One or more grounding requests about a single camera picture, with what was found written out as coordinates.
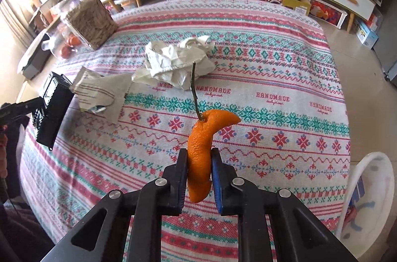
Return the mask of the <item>person's left hand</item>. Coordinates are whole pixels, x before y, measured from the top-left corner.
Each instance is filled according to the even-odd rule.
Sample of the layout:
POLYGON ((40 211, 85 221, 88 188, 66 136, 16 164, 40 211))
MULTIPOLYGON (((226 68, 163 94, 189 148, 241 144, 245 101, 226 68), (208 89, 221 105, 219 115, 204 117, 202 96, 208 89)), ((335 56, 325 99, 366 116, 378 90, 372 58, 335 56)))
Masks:
POLYGON ((7 126, 1 126, 0 133, 0 178, 7 177, 7 126))

